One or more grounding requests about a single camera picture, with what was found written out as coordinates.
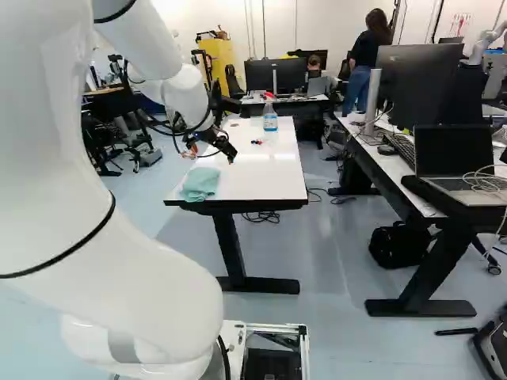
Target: water bottle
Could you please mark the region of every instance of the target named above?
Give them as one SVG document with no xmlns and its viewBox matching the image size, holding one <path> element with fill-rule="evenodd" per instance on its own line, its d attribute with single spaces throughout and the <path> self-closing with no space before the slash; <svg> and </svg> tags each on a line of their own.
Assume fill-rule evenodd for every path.
<svg viewBox="0 0 507 380">
<path fill-rule="evenodd" d="M 266 99 L 262 112 L 262 127 L 266 133 L 278 132 L 278 114 L 273 109 L 273 102 L 270 99 Z"/>
</svg>

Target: gray floor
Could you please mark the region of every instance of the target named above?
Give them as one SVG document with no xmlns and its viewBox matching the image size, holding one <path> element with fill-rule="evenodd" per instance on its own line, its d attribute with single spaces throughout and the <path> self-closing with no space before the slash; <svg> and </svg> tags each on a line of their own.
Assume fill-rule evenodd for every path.
<svg viewBox="0 0 507 380">
<path fill-rule="evenodd" d="M 163 206 L 164 194 L 191 162 L 174 153 L 170 139 L 154 137 L 164 150 L 161 162 L 133 174 L 131 162 L 120 158 L 124 175 L 105 178 L 105 183 L 146 234 L 192 257 L 214 275 L 224 275 L 210 218 Z M 329 152 L 316 150 L 312 143 L 300 143 L 300 153 L 308 187 L 327 188 L 337 180 L 336 163 L 322 161 Z M 302 291 L 297 297 L 226 294 L 226 317 L 307 324 L 313 379 L 482 378 L 466 337 L 435 337 L 433 332 L 480 326 L 494 315 L 507 299 L 505 275 L 488 275 L 481 257 L 470 249 L 436 297 L 468 299 L 478 310 L 476 318 L 370 318 L 364 312 L 364 300 L 398 296 L 414 271 L 384 271 L 368 253 L 372 230 L 392 223 L 397 216 L 382 197 L 359 197 L 342 206 L 329 201 L 323 196 L 321 203 L 281 212 L 277 226 L 253 225 L 235 218 L 248 273 L 299 279 Z M 491 236 L 482 239 L 488 245 Z M 497 258 L 507 268 L 507 257 L 497 254 Z M 3 283 L 0 308 L 0 378 L 108 378 L 68 352 L 59 338 L 58 317 L 53 311 Z"/>
</svg>

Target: wheel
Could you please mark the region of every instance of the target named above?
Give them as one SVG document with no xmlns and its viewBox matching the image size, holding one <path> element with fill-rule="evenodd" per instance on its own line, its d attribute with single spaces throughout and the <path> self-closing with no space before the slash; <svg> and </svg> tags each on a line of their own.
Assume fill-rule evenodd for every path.
<svg viewBox="0 0 507 380">
<path fill-rule="evenodd" d="M 498 276 L 501 274 L 501 268 L 498 265 L 488 265 L 488 273 L 493 276 Z"/>
</svg>

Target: laptop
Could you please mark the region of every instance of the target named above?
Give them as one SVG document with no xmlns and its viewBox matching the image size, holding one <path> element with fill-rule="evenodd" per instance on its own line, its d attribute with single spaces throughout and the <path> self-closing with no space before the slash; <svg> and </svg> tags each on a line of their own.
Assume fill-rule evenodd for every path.
<svg viewBox="0 0 507 380">
<path fill-rule="evenodd" d="M 477 182 L 488 180 L 504 194 L 476 192 L 463 180 L 463 175 L 494 163 L 493 143 L 487 125 L 428 125 L 416 126 L 415 173 L 439 191 L 466 206 L 505 206 L 507 184 L 488 176 L 478 175 Z M 485 169 L 494 175 L 494 167 Z"/>
<path fill-rule="evenodd" d="M 308 97 L 316 97 L 317 95 L 323 95 L 327 93 L 329 86 L 328 77 L 310 78 L 308 80 Z"/>
</svg>

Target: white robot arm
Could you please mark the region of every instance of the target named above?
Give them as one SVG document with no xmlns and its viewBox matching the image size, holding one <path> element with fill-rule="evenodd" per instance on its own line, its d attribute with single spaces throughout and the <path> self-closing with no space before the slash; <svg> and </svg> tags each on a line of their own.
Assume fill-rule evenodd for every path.
<svg viewBox="0 0 507 380">
<path fill-rule="evenodd" d="M 97 28 L 161 98 L 189 126 L 212 129 L 200 76 L 181 64 L 150 0 L 93 4 Z M 204 268 L 138 231 L 90 164 L 80 130 L 90 0 L 3 5 L 0 279 L 62 313 L 63 339 L 90 363 L 197 380 L 223 323 L 222 291 Z"/>
<path fill-rule="evenodd" d="M 475 43 L 470 58 L 464 61 L 466 64 L 480 65 L 484 51 L 496 40 L 498 40 L 507 29 L 507 21 L 503 21 L 495 30 L 481 32 L 479 40 Z M 504 35 L 504 51 L 507 51 L 507 33 Z"/>
<path fill-rule="evenodd" d="M 198 139 L 233 162 L 236 149 L 213 127 L 200 71 L 182 63 L 181 52 L 148 1 L 92 0 L 96 30 L 133 66 L 131 83 L 151 100 L 178 111 Z"/>
</svg>

